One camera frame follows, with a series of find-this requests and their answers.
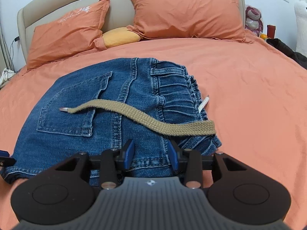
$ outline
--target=wall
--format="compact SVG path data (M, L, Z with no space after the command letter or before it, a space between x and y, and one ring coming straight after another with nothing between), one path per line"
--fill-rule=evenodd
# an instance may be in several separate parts
M264 33L267 25L275 25L275 38L281 39L293 50L296 49L296 17L294 13L294 3L298 0L245 0L245 3L260 9L264 24Z
M0 23L6 44L10 48L12 41L18 36L17 13L32 0L0 0ZM14 68L19 70L26 62L19 42L14 42Z
M6 68L6 63L5 63L5 60L4 60L4 56L3 56L3 53L0 49L0 77L2 75L2 71L4 68Z
M18 36L16 16L18 11L32 0L0 0L0 22L2 33L7 45ZM283 0L245 0L246 4L259 8L263 15L265 28L267 24L277 26L276 37L280 38L292 49L296 47L296 19L294 2L287 3ZM16 70L25 65L20 44L14 42L13 64Z

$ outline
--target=blue gripper pad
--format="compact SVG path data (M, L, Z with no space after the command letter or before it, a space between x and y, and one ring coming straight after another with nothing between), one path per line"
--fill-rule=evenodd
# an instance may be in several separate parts
M127 148L126 153L125 153L124 168L126 170L128 170L129 167L130 167L130 164L131 164L133 156L134 156L134 151L135 151L135 142L134 142L134 140L132 140L131 143L129 144L129 147Z
M169 161L171 162L173 170L177 171L179 168L177 152L175 151L170 140L168 140L168 143L167 143L167 154L168 154L168 158L169 158Z
M1 156L1 157L10 157L10 154L9 154L9 152L7 152L7 151L0 150L0 156Z

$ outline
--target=back pocket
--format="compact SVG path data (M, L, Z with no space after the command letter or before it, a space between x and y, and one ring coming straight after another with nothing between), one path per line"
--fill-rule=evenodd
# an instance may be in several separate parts
M91 137L95 108L69 114L60 107L77 107L82 103L97 99L106 90L112 72L85 80L63 88L42 108L37 123L37 131L69 136Z

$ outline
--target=orange duvet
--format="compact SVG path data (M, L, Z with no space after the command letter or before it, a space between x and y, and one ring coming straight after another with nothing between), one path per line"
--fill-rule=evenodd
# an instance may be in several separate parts
M307 70L262 39L253 44L213 39L142 41L23 68L0 90L0 146L11 154L27 116L54 83L70 72L119 57L154 57L185 65L194 75L227 154L279 181L289 190L285 222L307 225ZM13 185L0 178L0 228L17 224L10 207Z

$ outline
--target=metal bolt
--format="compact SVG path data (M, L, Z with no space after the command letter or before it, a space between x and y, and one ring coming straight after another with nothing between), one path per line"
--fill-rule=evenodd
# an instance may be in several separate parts
M107 189L107 190L114 189L116 188L116 184L114 182L104 182L101 184L101 188Z
M198 188L201 187L201 184L199 182L197 182L197 181L189 181L185 185L189 189L198 189Z
M60 107L59 110L61 112L68 112L68 107Z

